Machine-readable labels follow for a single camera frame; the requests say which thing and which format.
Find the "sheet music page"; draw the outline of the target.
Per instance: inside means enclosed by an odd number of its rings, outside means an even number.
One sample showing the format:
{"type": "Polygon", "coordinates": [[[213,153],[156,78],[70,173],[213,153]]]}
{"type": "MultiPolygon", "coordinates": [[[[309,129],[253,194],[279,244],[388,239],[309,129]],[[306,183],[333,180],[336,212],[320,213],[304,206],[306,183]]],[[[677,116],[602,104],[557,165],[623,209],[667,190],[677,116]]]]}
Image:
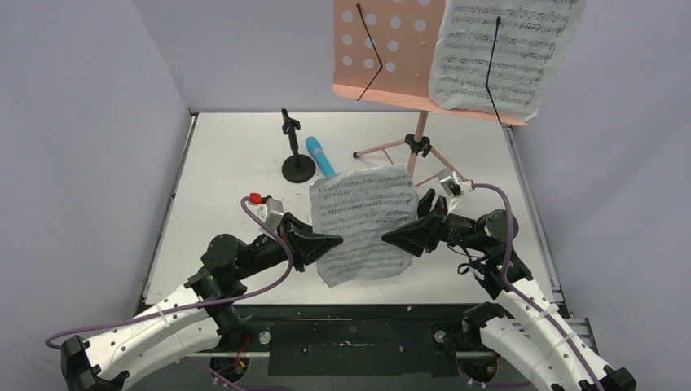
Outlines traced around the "sheet music page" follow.
{"type": "Polygon", "coordinates": [[[587,3],[448,1],[429,74],[441,109],[531,121],[557,75],[587,3]]]}
{"type": "Polygon", "coordinates": [[[321,178],[310,185],[314,232],[343,242],[317,261],[322,280],[334,288],[402,274],[412,255],[382,240],[417,219],[419,195],[407,169],[388,165],[321,178]]]}

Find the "pink folding music stand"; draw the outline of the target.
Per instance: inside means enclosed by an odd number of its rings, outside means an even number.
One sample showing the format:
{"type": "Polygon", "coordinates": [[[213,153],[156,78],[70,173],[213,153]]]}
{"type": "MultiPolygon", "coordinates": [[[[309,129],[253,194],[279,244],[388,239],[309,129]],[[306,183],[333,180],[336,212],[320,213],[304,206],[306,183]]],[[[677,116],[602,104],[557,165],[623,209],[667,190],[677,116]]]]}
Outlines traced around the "pink folding music stand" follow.
{"type": "Polygon", "coordinates": [[[333,2],[333,92],[419,113],[414,132],[355,151],[355,159],[406,145],[410,174],[428,154],[446,168],[457,170],[425,135],[429,115],[442,112],[428,96],[428,82],[445,8],[444,1],[333,2]]]}

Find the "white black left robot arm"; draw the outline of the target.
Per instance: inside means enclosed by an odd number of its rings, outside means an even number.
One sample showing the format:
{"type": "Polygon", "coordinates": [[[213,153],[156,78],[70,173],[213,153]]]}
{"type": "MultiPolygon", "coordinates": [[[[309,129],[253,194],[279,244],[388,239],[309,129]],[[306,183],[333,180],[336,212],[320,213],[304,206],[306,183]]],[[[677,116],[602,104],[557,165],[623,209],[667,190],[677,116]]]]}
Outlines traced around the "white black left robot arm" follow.
{"type": "Polygon", "coordinates": [[[214,237],[201,268],[128,325],[100,335],[75,335],[60,346],[61,373],[70,390],[128,390],[163,367],[217,346],[236,349],[244,322],[233,304],[246,295],[247,279],[284,261],[304,271],[342,243],[313,232],[286,213],[276,231],[246,244],[230,234],[214,237]]]}

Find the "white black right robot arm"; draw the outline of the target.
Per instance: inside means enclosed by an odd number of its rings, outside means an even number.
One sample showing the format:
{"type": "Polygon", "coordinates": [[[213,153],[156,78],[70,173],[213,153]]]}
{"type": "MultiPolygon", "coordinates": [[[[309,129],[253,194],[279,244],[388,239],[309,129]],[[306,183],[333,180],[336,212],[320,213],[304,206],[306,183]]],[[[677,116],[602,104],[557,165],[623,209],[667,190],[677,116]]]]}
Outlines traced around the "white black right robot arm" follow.
{"type": "Polygon", "coordinates": [[[417,220],[382,240],[414,257],[440,243],[464,255],[479,252],[457,271],[471,273],[491,299],[464,313],[460,337],[470,349],[497,353],[538,390],[635,389],[631,372],[613,368],[583,341],[517,255],[517,222],[506,194],[491,184],[477,187],[494,191],[504,207],[471,219],[451,213],[446,198],[439,196],[417,220]]]}

